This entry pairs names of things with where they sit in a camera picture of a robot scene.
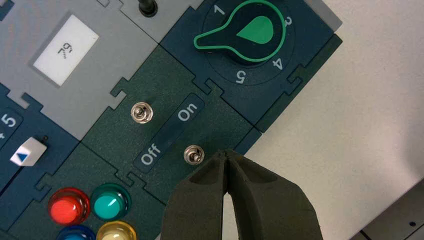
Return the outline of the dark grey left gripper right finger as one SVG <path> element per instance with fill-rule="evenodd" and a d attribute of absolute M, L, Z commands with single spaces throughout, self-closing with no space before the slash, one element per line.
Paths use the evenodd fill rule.
<path fill-rule="evenodd" d="M 321 240 L 316 211 L 295 183 L 228 150 L 227 191 L 240 240 Z"/>

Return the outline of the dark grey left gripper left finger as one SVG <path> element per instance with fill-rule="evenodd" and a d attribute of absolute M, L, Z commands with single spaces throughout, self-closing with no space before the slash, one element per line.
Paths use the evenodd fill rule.
<path fill-rule="evenodd" d="M 163 216 L 162 240 L 222 239 L 227 170 L 227 156 L 219 150 L 175 186 Z"/>

